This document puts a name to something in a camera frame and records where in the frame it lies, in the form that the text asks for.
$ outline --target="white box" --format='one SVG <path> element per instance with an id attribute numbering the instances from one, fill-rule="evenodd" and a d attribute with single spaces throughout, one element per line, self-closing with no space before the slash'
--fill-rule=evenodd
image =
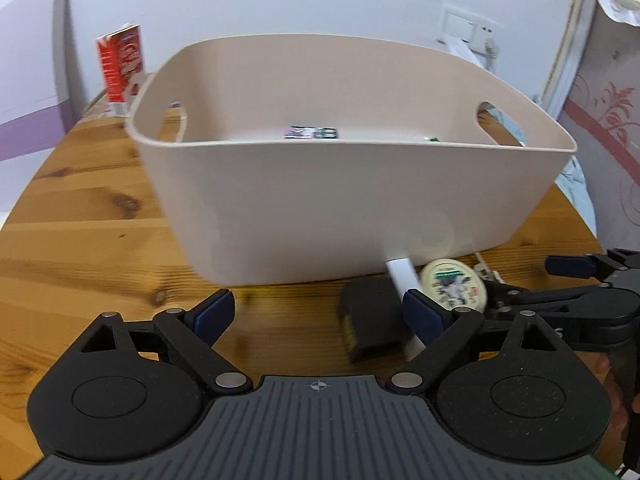
<path id="1" fill-rule="evenodd" d="M 164 142 L 174 101 L 186 120 L 180 142 Z M 499 146 L 478 125 L 485 101 L 527 147 Z M 284 139 L 293 125 L 340 138 Z M 127 131 L 188 262 L 220 285 L 344 278 L 504 243 L 576 149 L 463 59 L 312 34 L 185 47 L 144 84 Z"/>

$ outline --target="red milk carton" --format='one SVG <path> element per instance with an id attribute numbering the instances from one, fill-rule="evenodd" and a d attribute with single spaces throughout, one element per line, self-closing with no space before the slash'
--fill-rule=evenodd
<path id="1" fill-rule="evenodd" d="M 145 79 L 140 26 L 128 25 L 96 43 L 111 110 L 113 115 L 124 117 Z"/>

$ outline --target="white stick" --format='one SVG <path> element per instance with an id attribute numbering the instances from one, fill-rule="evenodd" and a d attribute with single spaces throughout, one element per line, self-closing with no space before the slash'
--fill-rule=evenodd
<path id="1" fill-rule="evenodd" d="M 417 288 L 420 291 L 422 290 L 420 279 L 418 279 L 418 275 L 414 269 L 414 264 L 411 263 L 409 258 L 389 260 L 386 263 L 386 268 L 389 270 L 391 281 L 394 282 L 398 296 L 400 296 L 400 301 L 404 298 L 406 291 L 412 288 Z M 407 361 L 410 361 L 422 352 L 424 348 L 422 341 L 414 335 L 409 342 L 404 345 L 404 358 Z"/>

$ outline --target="blue gripper pad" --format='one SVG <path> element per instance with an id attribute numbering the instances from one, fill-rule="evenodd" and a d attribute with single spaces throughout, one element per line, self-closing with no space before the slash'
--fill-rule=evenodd
<path id="1" fill-rule="evenodd" d="M 552 276 L 590 278 L 596 273 L 596 263 L 588 256 L 548 256 L 545 270 Z"/>
<path id="2" fill-rule="evenodd" d="M 446 308 L 414 288 L 402 298 L 402 315 L 404 322 L 425 346 L 439 337 L 452 321 Z"/>
<path id="3" fill-rule="evenodd" d="M 234 295 L 226 288 L 193 307 L 184 315 L 184 324 L 209 346 L 213 346 L 236 315 Z"/>

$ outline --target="tin lid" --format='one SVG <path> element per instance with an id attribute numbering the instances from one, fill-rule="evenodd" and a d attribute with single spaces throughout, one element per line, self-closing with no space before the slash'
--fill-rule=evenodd
<path id="1" fill-rule="evenodd" d="M 486 289 L 482 279 L 462 262 L 443 258 L 424 267 L 420 274 L 422 291 L 447 310 L 468 306 L 484 312 Z"/>

